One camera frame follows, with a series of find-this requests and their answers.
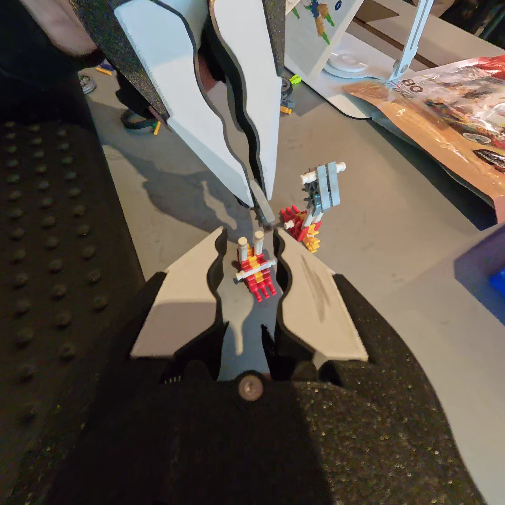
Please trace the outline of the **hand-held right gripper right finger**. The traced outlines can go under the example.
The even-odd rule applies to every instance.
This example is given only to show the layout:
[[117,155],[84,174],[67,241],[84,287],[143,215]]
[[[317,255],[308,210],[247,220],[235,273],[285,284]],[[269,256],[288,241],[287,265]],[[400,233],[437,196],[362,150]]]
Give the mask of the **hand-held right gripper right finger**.
[[369,355],[334,279],[335,272],[283,229],[274,232],[282,289],[275,340],[280,355],[311,361],[367,362]]

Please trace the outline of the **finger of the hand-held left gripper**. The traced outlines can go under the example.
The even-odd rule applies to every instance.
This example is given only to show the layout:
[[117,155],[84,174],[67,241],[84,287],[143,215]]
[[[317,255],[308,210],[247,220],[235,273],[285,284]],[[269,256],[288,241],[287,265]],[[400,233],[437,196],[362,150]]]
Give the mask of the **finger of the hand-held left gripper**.
[[168,112],[168,126],[247,207],[249,179],[232,153],[223,119],[206,95],[198,49],[206,1],[124,1],[114,15]]
[[215,50],[229,79],[249,164],[271,200],[277,167],[281,77],[263,1],[209,1]]

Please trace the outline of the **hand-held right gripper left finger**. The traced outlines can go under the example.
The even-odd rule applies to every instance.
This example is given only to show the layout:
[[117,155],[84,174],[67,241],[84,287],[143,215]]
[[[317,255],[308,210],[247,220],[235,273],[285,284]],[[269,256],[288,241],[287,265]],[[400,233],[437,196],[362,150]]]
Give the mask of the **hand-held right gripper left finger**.
[[222,317],[218,287],[227,242],[227,229],[220,226],[163,271],[131,358],[173,357]]

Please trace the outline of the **small red yellow toy assembly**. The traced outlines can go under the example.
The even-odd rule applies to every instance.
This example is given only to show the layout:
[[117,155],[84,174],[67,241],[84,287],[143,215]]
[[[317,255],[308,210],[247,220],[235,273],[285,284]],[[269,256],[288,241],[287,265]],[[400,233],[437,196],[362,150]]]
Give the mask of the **small red yellow toy assembly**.
[[263,231],[256,231],[252,245],[248,243],[246,237],[240,237],[237,243],[236,281],[244,283],[257,302],[276,295],[271,272],[276,260],[265,258],[264,237]]

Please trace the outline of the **grey snowflake connector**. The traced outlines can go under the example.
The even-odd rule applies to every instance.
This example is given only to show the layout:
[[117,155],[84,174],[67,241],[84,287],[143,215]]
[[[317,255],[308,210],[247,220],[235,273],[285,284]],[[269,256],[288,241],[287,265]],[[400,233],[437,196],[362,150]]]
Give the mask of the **grey snowflake connector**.
[[270,207],[266,196],[262,192],[261,187],[254,179],[249,180],[249,186],[255,202],[254,212],[256,220],[264,229],[273,229],[275,227],[277,217]]

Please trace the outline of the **black rubber toy tyre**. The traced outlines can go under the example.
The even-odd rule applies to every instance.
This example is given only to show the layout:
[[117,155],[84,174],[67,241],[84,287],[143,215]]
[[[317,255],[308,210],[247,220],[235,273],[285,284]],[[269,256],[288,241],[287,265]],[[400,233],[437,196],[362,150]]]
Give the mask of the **black rubber toy tyre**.
[[121,123],[126,130],[141,131],[141,130],[155,130],[159,121],[155,117],[144,117],[134,110],[126,109],[120,117]]

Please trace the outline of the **grey-topped red yellow toy assembly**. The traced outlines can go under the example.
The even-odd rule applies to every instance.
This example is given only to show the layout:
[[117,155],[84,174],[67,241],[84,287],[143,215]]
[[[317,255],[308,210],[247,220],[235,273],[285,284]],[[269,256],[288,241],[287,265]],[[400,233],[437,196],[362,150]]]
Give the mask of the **grey-topped red yellow toy assembly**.
[[301,175],[306,209],[291,205],[280,210],[284,230],[310,253],[315,253],[320,247],[317,235],[323,215],[340,204],[338,174],[345,169],[345,163],[334,161]]

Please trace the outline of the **black dimpled plastic panel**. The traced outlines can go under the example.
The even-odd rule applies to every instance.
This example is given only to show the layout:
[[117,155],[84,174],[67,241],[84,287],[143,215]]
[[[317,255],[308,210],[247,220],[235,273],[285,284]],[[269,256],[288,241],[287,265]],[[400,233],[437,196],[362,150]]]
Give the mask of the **black dimpled plastic panel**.
[[142,272],[94,129],[1,119],[1,438],[45,416]]

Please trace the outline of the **blue plastic bin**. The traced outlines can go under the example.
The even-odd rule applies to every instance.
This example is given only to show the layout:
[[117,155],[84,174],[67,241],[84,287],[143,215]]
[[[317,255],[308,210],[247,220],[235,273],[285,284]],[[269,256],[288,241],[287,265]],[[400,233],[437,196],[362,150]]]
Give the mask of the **blue plastic bin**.
[[498,292],[500,293],[500,296],[504,300],[504,295],[505,295],[505,289],[504,289],[504,275],[505,275],[505,270],[504,267],[501,268],[499,271],[496,273],[492,274],[489,276],[489,284]]

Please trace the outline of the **orange toy parts bag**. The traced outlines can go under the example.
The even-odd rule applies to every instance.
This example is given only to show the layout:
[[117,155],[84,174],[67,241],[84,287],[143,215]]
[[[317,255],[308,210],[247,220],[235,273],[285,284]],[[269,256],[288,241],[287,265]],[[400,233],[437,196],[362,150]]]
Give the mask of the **orange toy parts bag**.
[[504,221],[504,54],[383,82],[344,86],[375,106],[450,173],[488,197]]

